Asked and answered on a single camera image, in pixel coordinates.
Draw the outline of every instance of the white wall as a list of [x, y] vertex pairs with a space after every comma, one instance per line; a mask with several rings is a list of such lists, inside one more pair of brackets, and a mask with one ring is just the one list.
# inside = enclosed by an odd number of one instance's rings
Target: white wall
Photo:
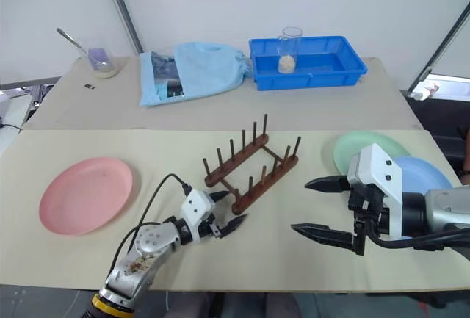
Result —
[[0, 83], [60, 76], [78, 57], [60, 37], [102, 33], [113, 54], [132, 55], [112, 0], [0, 0]]
[[277, 37], [284, 26], [305, 35], [344, 35], [361, 56], [382, 59], [408, 88], [468, 0], [126, 0], [144, 49], [210, 40], [247, 52], [248, 39]]
[[470, 78], [470, 19], [436, 63], [433, 74]]

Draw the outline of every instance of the yellow ring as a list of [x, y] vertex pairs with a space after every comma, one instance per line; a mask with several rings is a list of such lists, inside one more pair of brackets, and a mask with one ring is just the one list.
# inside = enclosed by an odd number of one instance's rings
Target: yellow ring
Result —
[[111, 314], [114, 317], [119, 317], [119, 318], [132, 318], [134, 316], [134, 313], [129, 313], [129, 312], [122, 312], [119, 311], [116, 308], [113, 308], [111, 306], [108, 306], [106, 303], [103, 303], [100, 301], [98, 295], [96, 294], [93, 296], [93, 299], [91, 300], [91, 303], [100, 311], [104, 313]]

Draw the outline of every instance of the pink plate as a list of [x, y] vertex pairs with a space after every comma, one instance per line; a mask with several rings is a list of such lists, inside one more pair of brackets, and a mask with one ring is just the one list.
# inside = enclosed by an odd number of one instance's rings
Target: pink plate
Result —
[[113, 158], [93, 158], [70, 166], [47, 187], [39, 218], [55, 234], [80, 235], [110, 221], [126, 204], [132, 172]]

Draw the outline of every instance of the metal spoon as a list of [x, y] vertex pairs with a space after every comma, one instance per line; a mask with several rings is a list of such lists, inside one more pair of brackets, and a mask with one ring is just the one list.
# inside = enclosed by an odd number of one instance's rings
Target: metal spoon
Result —
[[103, 61], [98, 61], [95, 57], [91, 56], [80, 44], [78, 44], [75, 39], [73, 39], [69, 34], [64, 32], [60, 28], [56, 28], [57, 32], [62, 35], [65, 39], [70, 41], [72, 44], [74, 44], [81, 52], [83, 52], [87, 57], [93, 61], [96, 66], [98, 67], [99, 71], [110, 71], [112, 69], [112, 64], [111, 62], [103, 62]]

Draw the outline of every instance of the green plate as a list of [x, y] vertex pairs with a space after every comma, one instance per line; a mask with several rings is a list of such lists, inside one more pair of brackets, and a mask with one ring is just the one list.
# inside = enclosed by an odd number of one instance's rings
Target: green plate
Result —
[[354, 131], [343, 134], [335, 142], [333, 160], [336, 169], [342, 175], [347, 175], [351, 158], [372, 143], [377, 143], [392, 159], [410, 155], [401, 144], [384, 134], [373, 131]]

